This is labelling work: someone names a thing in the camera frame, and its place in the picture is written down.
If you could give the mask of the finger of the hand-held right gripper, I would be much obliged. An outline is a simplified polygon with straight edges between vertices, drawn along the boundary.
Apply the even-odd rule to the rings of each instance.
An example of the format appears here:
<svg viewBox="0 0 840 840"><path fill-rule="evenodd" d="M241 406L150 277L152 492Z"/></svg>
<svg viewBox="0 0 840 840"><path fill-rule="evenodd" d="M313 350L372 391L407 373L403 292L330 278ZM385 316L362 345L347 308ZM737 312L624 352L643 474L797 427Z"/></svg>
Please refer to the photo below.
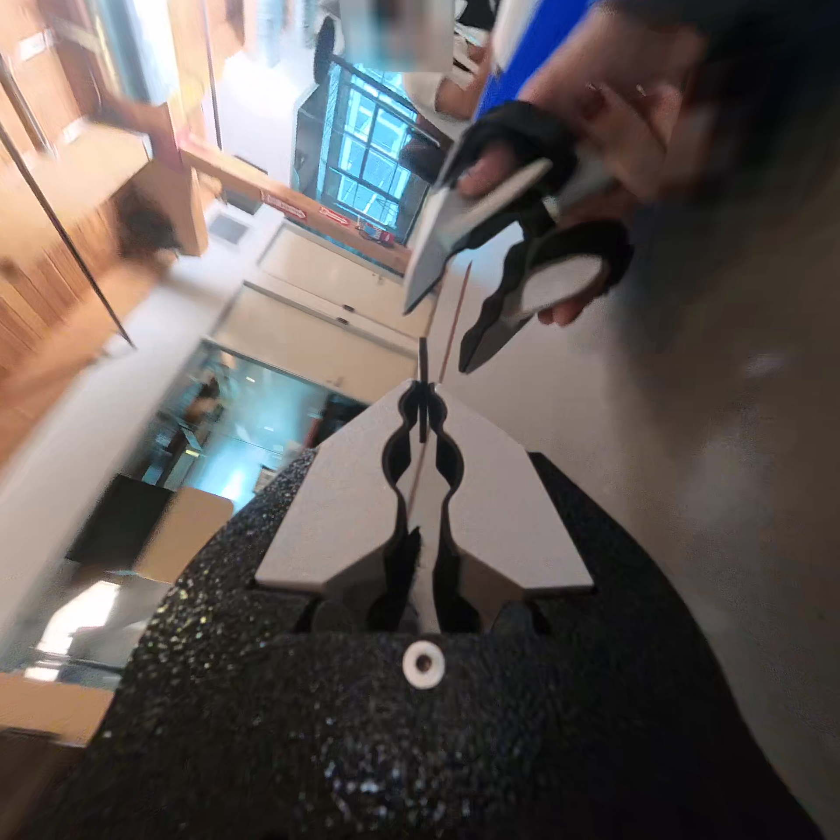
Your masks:
<svg viewBox="0 0 840 840"><path fill-rule="evenodd" d="M404 275L403 315L412 313L435 287L449 259L469 249L470 237L509 213L552 166L548 159L538 159L475 199L463 197L455 186L435 188L416 226L416 240Z"/></svg>
<svg viewBox="0 0 840 840"><path fill-rule="evenodd" d="M522 240L504 260L498 287L465 332L458 371L489 362L539 312L573 299L608 275L604 238Z"/></svg>

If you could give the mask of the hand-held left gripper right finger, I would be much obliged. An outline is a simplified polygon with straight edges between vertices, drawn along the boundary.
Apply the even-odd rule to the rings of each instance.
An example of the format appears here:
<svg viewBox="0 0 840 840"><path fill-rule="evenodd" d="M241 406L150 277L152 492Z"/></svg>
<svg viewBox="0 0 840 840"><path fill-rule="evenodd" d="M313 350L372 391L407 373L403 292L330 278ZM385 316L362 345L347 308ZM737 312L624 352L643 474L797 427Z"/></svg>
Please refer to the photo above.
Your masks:
<svg viewBox="0 0 840 840"><path fill-rule="evenodd" d="M441 629L490 629L511 603L590 592L592 575L529 452L439 384L434 463L446 483L433 596Z"/></svg>

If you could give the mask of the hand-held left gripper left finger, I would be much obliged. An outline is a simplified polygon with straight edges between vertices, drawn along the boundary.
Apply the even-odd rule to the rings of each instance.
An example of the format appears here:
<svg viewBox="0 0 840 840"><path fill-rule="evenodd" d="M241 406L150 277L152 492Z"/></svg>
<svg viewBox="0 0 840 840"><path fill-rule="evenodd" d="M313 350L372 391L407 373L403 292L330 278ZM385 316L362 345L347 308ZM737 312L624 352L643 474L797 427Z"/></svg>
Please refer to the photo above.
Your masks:
<svg viewBox="0 0 840 840"><path fill-rule="evenodd" d="M399 480L423 392L407 380L322 443L257 572L267 589L339 605L357 627L396 627L417 562Z"/></svg>

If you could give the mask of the blue plastic bin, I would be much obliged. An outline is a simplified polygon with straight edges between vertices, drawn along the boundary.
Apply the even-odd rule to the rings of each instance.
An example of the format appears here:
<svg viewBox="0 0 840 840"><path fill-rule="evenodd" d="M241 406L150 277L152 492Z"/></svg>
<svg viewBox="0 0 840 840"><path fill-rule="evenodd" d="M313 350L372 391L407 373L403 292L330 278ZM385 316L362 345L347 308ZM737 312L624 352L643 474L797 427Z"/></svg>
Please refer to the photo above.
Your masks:
<svg viewBox="0 0 840 840"><path fill-rule="evenodd" d="M492 64L473 120L517 100L591 5L589 1L497 2L490 33Z"/></svg>

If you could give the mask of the person's right forearm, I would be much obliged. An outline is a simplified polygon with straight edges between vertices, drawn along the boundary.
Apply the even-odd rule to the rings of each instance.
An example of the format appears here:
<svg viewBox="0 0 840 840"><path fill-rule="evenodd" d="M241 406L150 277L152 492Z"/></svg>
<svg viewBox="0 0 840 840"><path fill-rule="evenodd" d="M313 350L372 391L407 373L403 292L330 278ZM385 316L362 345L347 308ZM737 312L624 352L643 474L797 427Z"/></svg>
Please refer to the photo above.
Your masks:
<svg viewBox="0 0 840 840"><path fill-rule="evenodd" d="M710 203L771 179L791 135L838 88L838 2L668 3L706 50L683 90L660 202Z"/></svg>

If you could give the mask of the person's right hand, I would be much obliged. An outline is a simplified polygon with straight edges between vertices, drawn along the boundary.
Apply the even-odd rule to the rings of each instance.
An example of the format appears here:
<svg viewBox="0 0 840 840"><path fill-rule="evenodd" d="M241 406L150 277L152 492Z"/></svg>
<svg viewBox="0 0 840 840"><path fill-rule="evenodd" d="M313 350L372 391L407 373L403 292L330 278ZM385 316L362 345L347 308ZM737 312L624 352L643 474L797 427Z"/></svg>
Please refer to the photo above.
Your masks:
<svg viewBox="0 0 840 840"><path fill-rule="evenodd" d="M518 92L573 130L617 181L562 211L559 230L626 222L666 189L683 90L706 50L697 28L670 12L668 3L593 2Z"/></svg>

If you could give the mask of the black office chair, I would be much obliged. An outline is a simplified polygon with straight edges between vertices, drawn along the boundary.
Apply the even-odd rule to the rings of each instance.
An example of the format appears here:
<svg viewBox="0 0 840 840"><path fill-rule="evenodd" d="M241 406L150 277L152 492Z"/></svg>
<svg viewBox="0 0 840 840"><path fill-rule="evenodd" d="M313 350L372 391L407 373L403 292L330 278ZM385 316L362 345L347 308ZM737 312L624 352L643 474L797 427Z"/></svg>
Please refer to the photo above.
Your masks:
<svg viewBox="0 0 840 840"><path fill-rule="evenodd" d="M440 143L421 133L410 132L397 157L401 167L426 184L437 182L447 158L448 143Z"/></svg>

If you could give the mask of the white door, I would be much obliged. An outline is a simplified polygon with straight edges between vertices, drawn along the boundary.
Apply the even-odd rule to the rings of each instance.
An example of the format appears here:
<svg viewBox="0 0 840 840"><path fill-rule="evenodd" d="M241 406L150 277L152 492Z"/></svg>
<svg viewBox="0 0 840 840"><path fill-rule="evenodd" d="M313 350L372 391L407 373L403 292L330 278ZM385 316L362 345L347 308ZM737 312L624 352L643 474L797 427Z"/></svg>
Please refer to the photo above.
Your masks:
<svg viewBox="0 0 840 840"><path fill-rule="evenodd" d="M403 310L403 286L393 273L332 246L283 219L258 267L267 275L357 312Z"/></svg>
<svg viewBox="0 0 840 840"><path fill-rule="evenodd" d="M222 349L360 403L377 402L417 373L415 341L405 350L249 283L212 339Z"/></svg>

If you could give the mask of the tan rounded board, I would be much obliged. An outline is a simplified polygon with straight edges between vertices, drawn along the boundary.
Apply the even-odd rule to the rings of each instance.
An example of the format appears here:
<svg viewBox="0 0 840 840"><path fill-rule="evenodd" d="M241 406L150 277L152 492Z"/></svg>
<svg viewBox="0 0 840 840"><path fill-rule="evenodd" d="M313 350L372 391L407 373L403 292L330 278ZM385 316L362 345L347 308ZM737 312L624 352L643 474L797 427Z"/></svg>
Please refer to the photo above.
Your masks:
<svg viewBox="0 0 840 840"><path fill-rule="evenodd" d="M235 513L235 504L193 487L179 489L133 565L133 572L173 584L200 550Z"/></svg>

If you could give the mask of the black square panel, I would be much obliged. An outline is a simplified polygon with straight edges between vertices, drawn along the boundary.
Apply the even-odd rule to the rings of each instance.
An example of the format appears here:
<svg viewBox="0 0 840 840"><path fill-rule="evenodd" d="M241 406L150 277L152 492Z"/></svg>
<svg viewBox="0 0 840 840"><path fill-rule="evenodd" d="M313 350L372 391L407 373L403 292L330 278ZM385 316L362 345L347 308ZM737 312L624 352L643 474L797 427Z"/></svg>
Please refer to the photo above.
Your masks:
<svg viewBox="0 0 840 840"><path fill-rule="evenodd" d="M173 490L117 474L65 553L65 560L110 571L133 567L175 496Z"/></svg>

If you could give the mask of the wooden post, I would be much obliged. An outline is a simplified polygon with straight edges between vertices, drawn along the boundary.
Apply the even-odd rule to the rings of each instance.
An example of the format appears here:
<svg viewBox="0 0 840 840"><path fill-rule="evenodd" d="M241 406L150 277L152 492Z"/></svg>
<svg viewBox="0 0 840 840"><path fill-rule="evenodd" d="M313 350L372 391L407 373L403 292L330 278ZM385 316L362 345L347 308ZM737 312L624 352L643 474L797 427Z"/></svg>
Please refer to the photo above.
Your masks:
<svg viewBox="0 0 840 840"><path fill-rule="evenodd" d="M399 276L405 274L411 249L399 244L384 245L365 237L351 217L321 205L256 167L192 136L180 142L179 150L185 165L219 180L223 188L274 207L292 222L358 250L365 259Z"/></svg>

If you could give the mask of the wall vent grille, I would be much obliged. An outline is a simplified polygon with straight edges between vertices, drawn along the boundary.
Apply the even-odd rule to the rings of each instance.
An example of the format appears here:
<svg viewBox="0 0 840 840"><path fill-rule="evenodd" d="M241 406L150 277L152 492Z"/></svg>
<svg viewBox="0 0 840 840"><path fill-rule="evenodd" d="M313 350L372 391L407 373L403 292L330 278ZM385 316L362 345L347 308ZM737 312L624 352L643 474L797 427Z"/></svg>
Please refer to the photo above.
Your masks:
<svg viewBox="0 0 840 840"><path fill-rule="evenodd" d="M236 216L227 212L218 212L207 224L208 235L226 245L237 248L254 230L253 225L246 224Z"/></svg>

